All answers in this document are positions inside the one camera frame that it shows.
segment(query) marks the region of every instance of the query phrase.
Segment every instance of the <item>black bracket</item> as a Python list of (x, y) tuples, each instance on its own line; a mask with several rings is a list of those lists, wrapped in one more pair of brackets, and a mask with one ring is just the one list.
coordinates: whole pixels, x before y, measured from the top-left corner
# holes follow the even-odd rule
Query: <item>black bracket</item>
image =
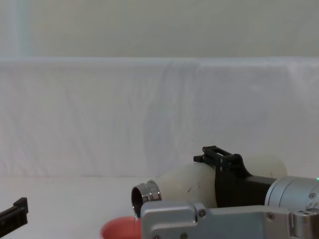
[(240, 154), (231, 154), (217, 146), (204, 147), (203, 152), (194, 157), (194, 162), (215, 168), (218, 207), (264, 205), (267, 192), (276, 179), (249, 173)]
[(252, 176), (240, 154), (231, 154), (217, 146), (203, 147), (203, 152), (203, 155), (194, 157), (194, 162), (206, 163), (214, 166), (216, 172), (230, 173), (237, 178)]
[(13, 207), (0, 213), (0, 238), (27, 224), (28, 202), (20, 198)]

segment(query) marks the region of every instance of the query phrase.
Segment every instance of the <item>white bottle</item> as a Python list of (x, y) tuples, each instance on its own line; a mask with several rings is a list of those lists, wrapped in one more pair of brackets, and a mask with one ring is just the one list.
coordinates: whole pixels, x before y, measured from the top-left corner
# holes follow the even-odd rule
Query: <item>white bottle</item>
[[(282, 178), (287, 170), (280, 159), (259, 156), (244, 159), (248, 172), (256, 176)], [(185, 165), (132, 189), (132, 205), (139, 217), (141, 207), (149, 201), (202, 203), (216, 208), (215, 169), (205, 163)]]

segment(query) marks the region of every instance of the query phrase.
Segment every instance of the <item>bolt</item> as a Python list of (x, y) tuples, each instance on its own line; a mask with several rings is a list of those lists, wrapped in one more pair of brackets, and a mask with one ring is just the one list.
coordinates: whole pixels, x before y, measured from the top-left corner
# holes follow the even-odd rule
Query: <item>bolt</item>
[(310, 193), (309, 198), (310, 198), (310, 199), (314, 199), (316, 196), (317, 196), (316, 193)]
[(267, 218), (272, 221), (272, 220), (275, 219), (275, 214), (273, 214), (273, 213), (267, 213)]
[(199, 215), (201, 218), (203, 218), (203, 217), (206, 216), (206, 211), (205, 211), (204, 209), (200, 209), (200, 210), (198, 211), (198, 215)]
[(180, 239), (188, 239), (187, 233), (182, 233), (179, 237)]

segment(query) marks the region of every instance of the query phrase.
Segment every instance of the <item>red cup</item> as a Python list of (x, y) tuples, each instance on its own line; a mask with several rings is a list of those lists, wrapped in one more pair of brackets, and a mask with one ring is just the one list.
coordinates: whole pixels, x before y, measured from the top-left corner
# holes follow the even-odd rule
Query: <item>red cup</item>
[(141, 221), (136, 217), (116, 218), (104, 224), (101, 239), (141, 239)]

